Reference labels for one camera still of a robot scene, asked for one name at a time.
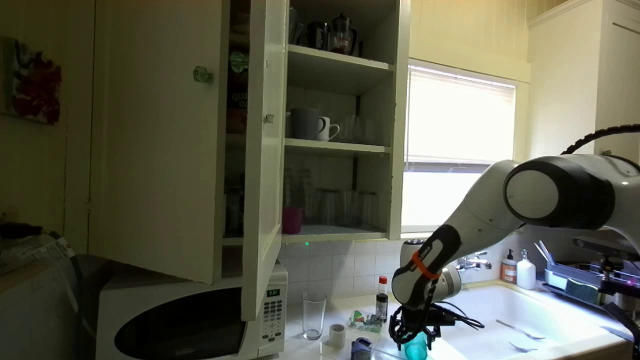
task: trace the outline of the kitchen cabinet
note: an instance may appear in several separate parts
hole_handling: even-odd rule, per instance
[[[572,0],[529,23],[530,157],[556,155],[588,133],[638,122],[640,2]],[[638,162],[638,134],[591,142],[578,153]]]
[[[290,6],[304,24],[350,16],[358,56],[288,44]],[[398,239],[408,21],[408,0],[98,0],[88,253],[207,284],[241,262],[253,320],[283,242]],[[300,106],[373,135],[288,137]],[[283,235],[299,169],[313,189],[375,193],[371,224]]]

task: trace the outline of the microwave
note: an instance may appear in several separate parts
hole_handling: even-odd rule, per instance
[[[141,269],[100,291],[96,360],[248,360],[284,351],[287,271],[276,262],[255,321],[242,321],[241,276],[213,285]]]

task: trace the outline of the white mug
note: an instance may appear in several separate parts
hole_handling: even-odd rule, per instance
[[[316,140],[327,142],[335,138],[336,135],[338,135],[338,133],[340,132],[340,126],[337,124],[331,124],[331,119],[329,119],[328,117],[322,116],[320,117],[320,119],[324,119],[324,121],[326,122],[326,126],[320,132],[318,132],[318,134],[316,134]],[[333,135],[329,136],[329,131],[331,128],[334,128],[336,130]]]

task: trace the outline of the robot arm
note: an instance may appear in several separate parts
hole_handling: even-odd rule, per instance
[[[493,164],[462,203],[398,268],[392,291],[404,311],[397,343],[411,339],[426,323],[442,269],[452,260],[484,249],[531,224],[572,229],[610,227],[640,252],[640,167],[623,158],[595,155],[547,156],[517,164]]]

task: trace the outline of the orange band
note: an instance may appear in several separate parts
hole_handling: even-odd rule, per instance
[[[415,266],[417,266],[418,269],[420,269],[420,271],[422,272],[422,274],[425,277],[428,277],[429,279],[437,279],[437,278],[440,277],[440,274],[434,274],[434,273],[430,272],[429,270],[427,270],[427,268],[422,263],[422,260],[420,260],[420,256],[418,256],[418,251],[417,250],[411,256],[411,260],[413,261]]]

